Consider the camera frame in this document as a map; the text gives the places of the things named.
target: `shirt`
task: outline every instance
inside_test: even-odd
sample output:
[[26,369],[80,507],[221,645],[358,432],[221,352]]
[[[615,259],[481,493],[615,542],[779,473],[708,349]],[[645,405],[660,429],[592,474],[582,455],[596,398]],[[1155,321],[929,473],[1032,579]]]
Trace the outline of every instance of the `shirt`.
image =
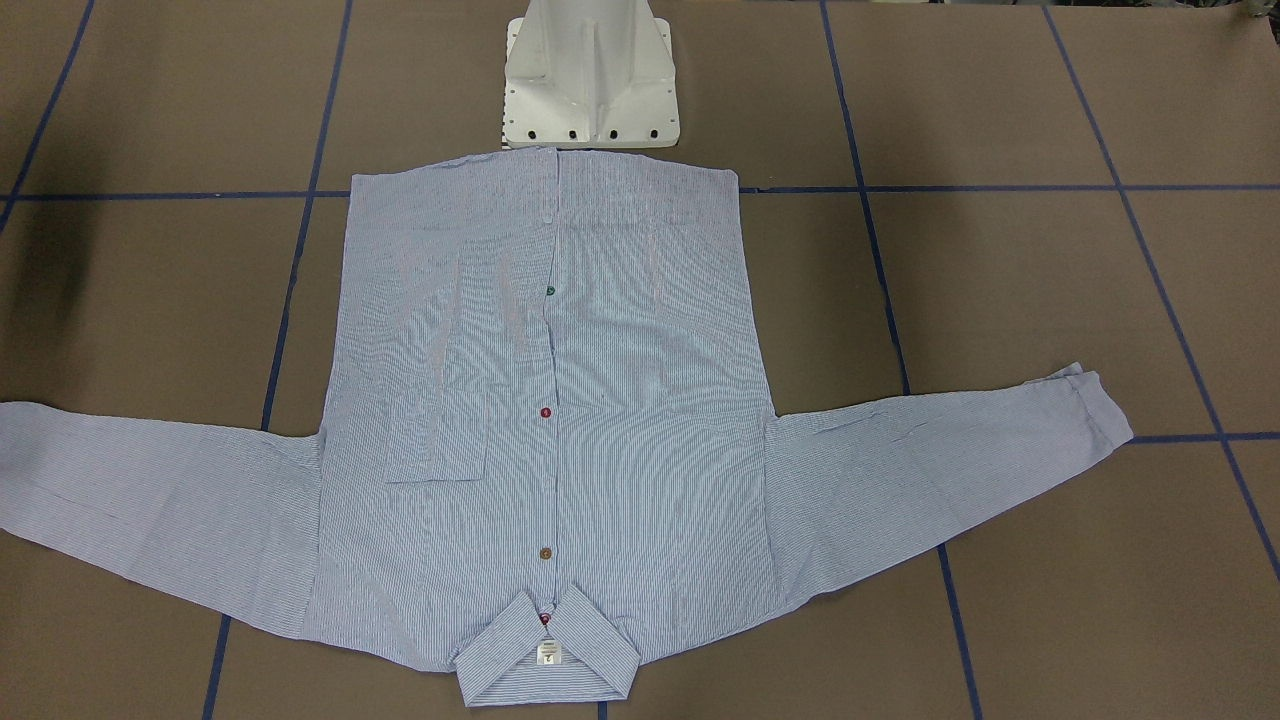
[[0,404],[0,527],[470,706],[627,696],[1132,437],[1078,365],[778,416],[737,179],[529,149],[353,179],[319,432]]

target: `tiled floor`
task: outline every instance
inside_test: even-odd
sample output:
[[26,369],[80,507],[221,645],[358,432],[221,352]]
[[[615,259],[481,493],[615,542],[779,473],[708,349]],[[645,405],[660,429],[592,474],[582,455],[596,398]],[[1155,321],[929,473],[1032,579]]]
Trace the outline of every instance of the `tiled floor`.
[[[348,178],[494,150],[525,4],[0,1],[0,398],[314,432]],[[654,155],[740,176],[780,411],[1080,360],[1135,442],[599,707],[467,711],[452,676],[227,624],[3,534],[0,717],[1280,714],[1265,23],[653,6],[684,128]]]

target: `fabric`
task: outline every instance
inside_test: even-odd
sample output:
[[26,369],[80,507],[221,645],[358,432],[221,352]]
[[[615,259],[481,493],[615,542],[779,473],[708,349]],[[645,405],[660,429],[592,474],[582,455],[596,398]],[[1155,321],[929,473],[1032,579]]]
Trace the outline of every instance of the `fabric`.
[[1132,437],[1078,365],[776,415],[737,197],[730,172],[549,149],[357,176],[317,434],[0,404],[0,527],[271,633],[456,671],[467,705],[620,700],[637,665]]

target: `white tag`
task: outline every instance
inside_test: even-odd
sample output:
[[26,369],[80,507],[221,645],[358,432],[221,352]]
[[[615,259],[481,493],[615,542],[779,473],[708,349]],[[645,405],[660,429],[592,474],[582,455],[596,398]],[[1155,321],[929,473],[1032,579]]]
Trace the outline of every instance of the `white tag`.
[[538,664],[539,665],[559,665],[564,661],[564,656],[559,648],[559,641],[543,641],[538,643]]

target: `collar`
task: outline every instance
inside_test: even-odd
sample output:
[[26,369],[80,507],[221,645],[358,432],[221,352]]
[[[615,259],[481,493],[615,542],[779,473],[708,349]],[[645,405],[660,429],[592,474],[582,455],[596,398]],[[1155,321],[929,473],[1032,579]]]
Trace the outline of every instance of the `collar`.
[[[563,662],[539,665],[538,646],[558,641]],[[520,593],[454,659],[468,707],[518,702],[626,700],[640,655],[570,584],[543,626],[529,593]]]

